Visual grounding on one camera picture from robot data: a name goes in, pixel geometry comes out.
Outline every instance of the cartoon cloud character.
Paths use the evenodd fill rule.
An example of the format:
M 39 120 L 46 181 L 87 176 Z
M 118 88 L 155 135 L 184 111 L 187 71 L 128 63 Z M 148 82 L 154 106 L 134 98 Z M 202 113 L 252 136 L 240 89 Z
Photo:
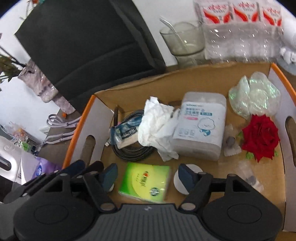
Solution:
M 203 118 L 199 121 L 197 127 L 200 132 L 203 132 L 204 136 L 211 134 L 211 130 L 215 129 L 215 122 L 210 118 Z

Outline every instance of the glass cup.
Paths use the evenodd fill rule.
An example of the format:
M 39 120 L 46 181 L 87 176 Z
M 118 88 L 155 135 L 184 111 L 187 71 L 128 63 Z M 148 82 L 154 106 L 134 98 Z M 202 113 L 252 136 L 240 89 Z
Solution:
M 200 21 L 180 22 L 174 30 L 165 26 L 160 30 L 166 45 L 180 67 L 189 67 L 205 62 L 205 37 Z

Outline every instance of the green package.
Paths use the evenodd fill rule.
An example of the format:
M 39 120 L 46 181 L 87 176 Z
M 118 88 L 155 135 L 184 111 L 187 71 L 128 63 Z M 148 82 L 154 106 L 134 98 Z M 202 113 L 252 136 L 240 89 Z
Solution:
M 119 193 L 136 199 L 161 203 L 170 177 L 170 167 L 128 163 Z

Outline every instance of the red and white label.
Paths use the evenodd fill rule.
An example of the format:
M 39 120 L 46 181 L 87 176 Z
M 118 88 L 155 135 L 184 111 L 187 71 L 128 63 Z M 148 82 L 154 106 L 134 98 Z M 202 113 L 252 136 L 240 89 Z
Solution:
M 281 26 L 280 6 L 260 6 L 261 21 L 272 26 Z
M 256 2 L 242 1 L 233 4 L 234 19 L 237 22 L 258 22 L 259 12 Z
M 231 21 L 230 7 L 225 3 L 208 3 L 200 7 L 202 18 L 206 24 L 225 24 Z

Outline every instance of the red rose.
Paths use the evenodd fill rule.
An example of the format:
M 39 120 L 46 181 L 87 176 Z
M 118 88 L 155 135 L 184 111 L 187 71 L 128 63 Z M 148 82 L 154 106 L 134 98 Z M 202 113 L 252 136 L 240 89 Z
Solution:
M 278 129 L 266 115 L 252 115 L 250 124 L 244 128 L 242 149 L 254 154 L 259 162 L 262 157 L 272 159 L 279 144 Z

